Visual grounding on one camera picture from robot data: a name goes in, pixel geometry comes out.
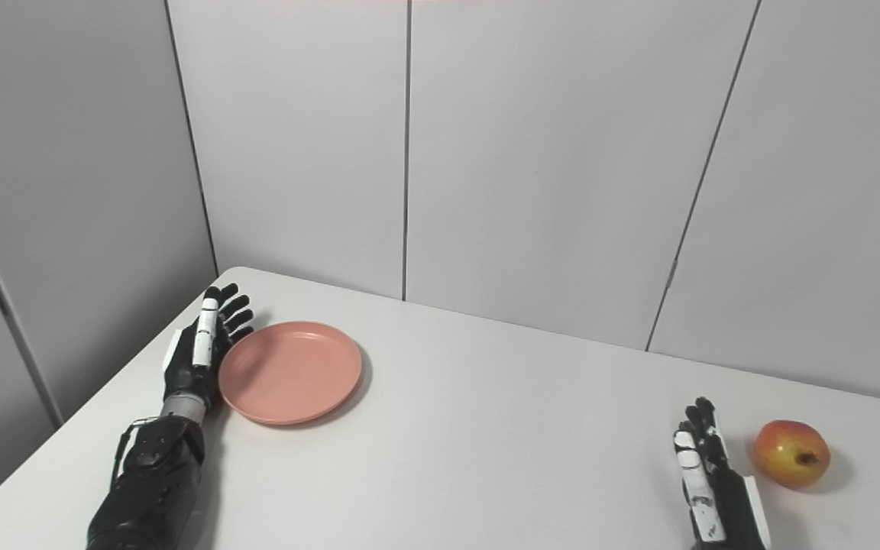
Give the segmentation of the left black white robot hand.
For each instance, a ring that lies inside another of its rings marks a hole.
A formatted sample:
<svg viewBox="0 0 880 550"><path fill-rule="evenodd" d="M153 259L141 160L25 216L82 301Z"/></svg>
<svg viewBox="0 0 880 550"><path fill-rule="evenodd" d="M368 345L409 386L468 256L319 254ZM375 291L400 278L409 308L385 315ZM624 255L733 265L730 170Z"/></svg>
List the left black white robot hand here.
<svg viewBox="0 0 880 550"><path fill-rule="evenodd" d="M196 320L177 331L169 345L163 400L186 394L199 398L209 411L220 400L218 376L222 360L254 331L254 310L249 307L249 296L235 283L223 288L210 286L203 299L213 300L213 306L203 306Z"/></svg>

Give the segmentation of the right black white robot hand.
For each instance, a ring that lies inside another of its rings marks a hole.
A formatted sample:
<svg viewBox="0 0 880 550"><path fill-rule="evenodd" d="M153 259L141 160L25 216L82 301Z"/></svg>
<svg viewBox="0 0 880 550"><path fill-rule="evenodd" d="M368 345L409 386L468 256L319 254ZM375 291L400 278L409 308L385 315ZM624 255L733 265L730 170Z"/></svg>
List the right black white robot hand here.
<svg viewBox="0 0 880 550"><path fill-rule="evenodd" d="M694 535L692 548L772 549L755 478L730 466L711 400L700 396L685 408L673 446Z"/></svg>

